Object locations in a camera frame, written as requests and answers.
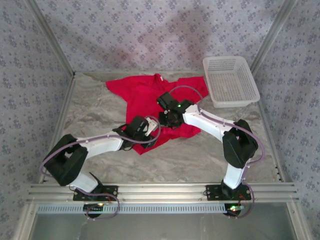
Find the glass panel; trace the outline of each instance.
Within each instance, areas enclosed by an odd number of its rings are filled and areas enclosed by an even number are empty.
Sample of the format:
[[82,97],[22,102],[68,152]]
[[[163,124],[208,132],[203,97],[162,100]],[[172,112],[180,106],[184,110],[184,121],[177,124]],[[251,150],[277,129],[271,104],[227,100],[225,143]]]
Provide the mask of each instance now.
[[255,205],[243,219],[223,214],[38,214],[30,240],[295,240],[285,203]]

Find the wall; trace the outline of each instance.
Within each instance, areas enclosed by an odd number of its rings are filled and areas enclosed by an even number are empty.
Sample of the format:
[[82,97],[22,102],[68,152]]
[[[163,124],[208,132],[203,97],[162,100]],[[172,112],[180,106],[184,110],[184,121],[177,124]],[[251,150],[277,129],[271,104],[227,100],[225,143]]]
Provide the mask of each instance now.
[[283,0],[37,0],[75,71],[202,70],[252,63]]
[[320,3],[300,0],[255,79],[283,169],[320,239]]
[[23,0],[0,1],[0,239],[10,239],[70,80]]

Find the aluminum rail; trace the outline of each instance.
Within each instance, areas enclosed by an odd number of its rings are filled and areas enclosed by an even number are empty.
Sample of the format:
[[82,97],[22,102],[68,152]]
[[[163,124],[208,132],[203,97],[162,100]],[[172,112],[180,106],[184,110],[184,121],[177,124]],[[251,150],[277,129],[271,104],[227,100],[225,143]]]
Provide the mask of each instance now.
[[[104,183],[104,185],[117,185],[120,202],[128,204],[212,203],[213,201],[207,201],[204,191],[206,185],[213,184],[220,183]],[[290,203],[299,200],[292,182],[250,183],[250,185],[256,203]],[[74,192],[68,186],[34,184],[29,189],[27,203],[88,203],[73,201],[73,195]],[[216,202],[234,203],[235,201]]]

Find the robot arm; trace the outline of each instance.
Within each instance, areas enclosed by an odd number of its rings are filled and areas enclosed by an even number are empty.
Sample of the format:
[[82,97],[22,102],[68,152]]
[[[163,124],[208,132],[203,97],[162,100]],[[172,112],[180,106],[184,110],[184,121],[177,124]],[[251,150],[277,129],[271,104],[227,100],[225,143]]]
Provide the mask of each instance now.
[[50,151],[48,156],[66,145],[72,145],[46,162],[44,167],[55,178],[60,186],[71,185],[82,189],[87,193],[96,193],[101,187],[100,181],[90,172],[83,168],[84,162],[96,155],[126,150],[132,148],[135,143],[123,139],[143,141],[144,148],[152,147],[155,141],[150,135],[158,127],[158,124],[149,117],[136,116],[130,124],[122,125],[107,134],[75,138],[71,134],[63,136]]
[[[164,112],[159,113],[161,125],[178,128],[185,123],[200,128],[222,142],[224,157],[228,162],[228,166],[221,185],[222,189],[225,190],[225,194],[230,195],[241,184],[246,163],[254,156],[258,149],[258,144],[251,136],[225,125],[225,123],[238,125],[252,132],[248,123],[244,120],[233,122],[220,118],[198,108],[196,104],[188,100],[178,102],[168,92],[161,95],[157,102],[164,110]],[[199,109],[206,116],[220,120],[224,124],[208,119],[199,112]]]

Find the laundry basket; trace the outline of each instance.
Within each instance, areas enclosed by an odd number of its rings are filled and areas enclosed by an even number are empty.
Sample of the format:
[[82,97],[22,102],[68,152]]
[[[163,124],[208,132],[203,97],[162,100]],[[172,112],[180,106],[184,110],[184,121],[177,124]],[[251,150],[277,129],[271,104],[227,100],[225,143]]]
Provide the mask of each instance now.
[[245,58],[211,56],[202,62],[215,108],[244,107],[259,101],[260,94]]

